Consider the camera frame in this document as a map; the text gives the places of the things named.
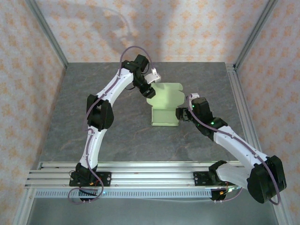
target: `gray floor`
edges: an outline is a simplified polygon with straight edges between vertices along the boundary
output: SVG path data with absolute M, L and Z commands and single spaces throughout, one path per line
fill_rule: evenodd
M 236 199 L 172 202 L 152 199 L 100 199 L 72 205 L 67 199 L 35 199 L 27 225 L 276 225 L 270 202 L 260 204 L 247 191 Z
M 161 82 L 181 83 L 183 92 L 206 97 L 214 116 L 243 137 L 224 63 L 155 63 Z M 82 131 L 86 99 L 114 77 L 118 63 L 70 63 L 54 110 L 40 161 L 78 162 L 87 134 Z M 151 106 L 138 89 L 124 90 L 113 105 L 114 123 L 106 132 L 99 161 L 235 160 L 194 127 L 152 127 Z

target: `light green object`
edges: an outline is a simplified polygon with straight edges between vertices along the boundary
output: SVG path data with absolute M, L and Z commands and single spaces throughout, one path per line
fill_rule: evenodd
M 152 126 L 178 126 L 176 108 L 184 103 L 181 83 L 153 83 L 155 96 L 148 98 L 152 105 Z

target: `metal frame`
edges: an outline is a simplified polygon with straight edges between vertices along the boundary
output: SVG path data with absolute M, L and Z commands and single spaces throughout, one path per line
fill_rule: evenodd
M 31 9 L 32 13 L 34 14 L 34 16 L 36 17 L 39 25 L 41 26 L 43 32 L 45 33 L 45 35 L 47 36 L 50 44 L 52 45 L 53 49 L 55 50 L 57 56 L 59 57 L 61 63 L 63 64 L 63 66 L 65 67 L 65 69 L 67 69 L 68 67 L 68 60 L 64 54 L 64 52 L 62 51 L 60 45 L 58 44 L 54 34 L 52 33 L 42 11 L 40 10 L 40 8 L 38 7 L 38 4 L 36 3 L 35 0 L 25 0 L 27 5 L 29 6 L 29 8 Z
M 36 195 L 35 188 L 25 189 L 19 207 L 17 209 L 13 225 L 27 224 L 29 214 L 32 208 L 33 200 Z
M 70 189 L 38 189 L 35 195 L 35 198 L 67 198 Z M 88 191 L 93 194 L 98 194 L 99 189 L 95 191 Z M 73 191 L 70 194 L 70 198 L 90 198 L 90 195 Z M 103 191 L 101 198 L 211 198 L 211 190 L 204 188 L 194 188 L 194 189 L 186 189 L 186 188 L 174 188 L 174 189 L 105 189 Z
M 193 172 L 208 171 L 215 162 L 109 162 L 98 163 L 97 171 L 111 172 L 109 189 L 196 189 Z M 241 166 L 238 161 L 229 162 Z M 26 188 L 68 188 L 69 172 L 76 163 L 41 163 L 40 170 L 32 170 L 26 181 Z M 223 186 L 205 186 L 214 189 Z
M 278 2 L 278 0 L 269 0 L 268 1 L 266 7 L 262 11 L 262 14 L 258 19 L 256 25 L 254 26 L 250 36 L 248 37 L 242 51 L 240 52 L 236 63 L 234 64 L 234 68 L 236 70 L 238 70 L 241 67 L 245 57 L 249 53 L 253 43 L 255 42 L 256 38 L 258 37 L 259 33 L 261 32 L 264 24 L 268 20 L 270 14 L 272 13 L 273 8 L 275 7 L 277 2 Z
M 255 127 L 251 120 L 251 115 L 246 103 L 246 99 L 242 90 L 242 86 L 240 84 L 239 76 L 237 71 L 235 70 L 235 67 L 233 64 L 226 64 L 228 77 L 230 80 L 231 88 L 233 91 L 234 99 L 236 106 L 238 108 L 238 113 L 240 116 L 240 121 L 242 124 L 242 128 L 245 135 L 245 140 L 254 146 L 259 151 L 262 151 L 261 145 L 259 143 L 257 133 L 255 130 Z M 289 213 L 286 200 L 285 200 L 285 194 L 283 192 L 280 193 L 281 195 L 281 204 L 276 206 L 274 205 L 274 211 L 277 217 L 278 224 L 280 225 L 293 225 L 293 221 L 291 218 L 291 215 Z

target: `orange patterned wall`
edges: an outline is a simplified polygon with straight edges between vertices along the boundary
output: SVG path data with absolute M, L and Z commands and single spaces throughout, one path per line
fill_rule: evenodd
M 235 63 L 267 2 L 37 0 L 70 62 L 115 62 L 139 45 L 154 61 Z
M 300 2 L 279 0 L 239 71 L 263 151 L 284 165 L 300 224 Z
M 64 68 L 24 0 L 0 2 L 0 224 L 39 157 Z

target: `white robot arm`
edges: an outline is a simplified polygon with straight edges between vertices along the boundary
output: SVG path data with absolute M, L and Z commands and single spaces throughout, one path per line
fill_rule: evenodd
M 202 183 L 199 179 L 209 180 L 213 185 L 227 181 L 248 190 L 260 203 L 275 195 L 279 197 L 279 192 L 286 188 L 281 160 L 253 148 L 221 118 L 213 117 L 205 98 L 191 94 L 188 99 L 188 108 L 177 108 L 177 119 L 193 122 L 203 135 L 224 147 L 243 165 L 235 167 L 220 160 L 210 166 L 208 172 L 195 172 L 195 184 Z
M 142 75 L 148 63 L 146 57 L 142 55 L 138 55 L 135 61 L 125 60 L 122 63 L 121 72 L 118 71 L 103 90 L 96 95 L 89 95 L 87 99 L 88 137 L 80 162 L 71 173 L 70 186 L 86 187 L 95 182 L 95 176 L 89 168 L 96 172 L 102 139 L 114 119 L 112 106 L 120 93 L 132 83 L 144 97 L 155 96 L 151 83 L 159 82 L 161 77 L 155 68 L 151 69 L 152 73 L 147 76 Z

